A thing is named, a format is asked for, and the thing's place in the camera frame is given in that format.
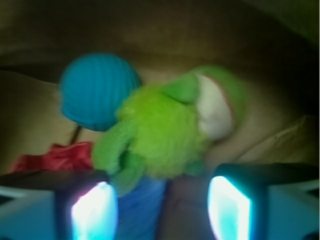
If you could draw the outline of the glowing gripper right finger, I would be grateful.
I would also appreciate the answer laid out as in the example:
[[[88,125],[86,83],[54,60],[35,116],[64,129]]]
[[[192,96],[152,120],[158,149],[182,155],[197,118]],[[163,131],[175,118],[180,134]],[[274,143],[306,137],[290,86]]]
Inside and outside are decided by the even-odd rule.
[[[217,240],[317,240],[320,170],[306,163],[219,165],[207,211]]]

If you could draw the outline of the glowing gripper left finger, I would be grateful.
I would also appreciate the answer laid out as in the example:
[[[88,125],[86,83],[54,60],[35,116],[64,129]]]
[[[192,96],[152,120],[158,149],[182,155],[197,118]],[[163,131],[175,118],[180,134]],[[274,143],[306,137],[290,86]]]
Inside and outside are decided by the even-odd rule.
[[[118,200],[101,170],[27,170],[0,177],[3,240],[112,240]]]

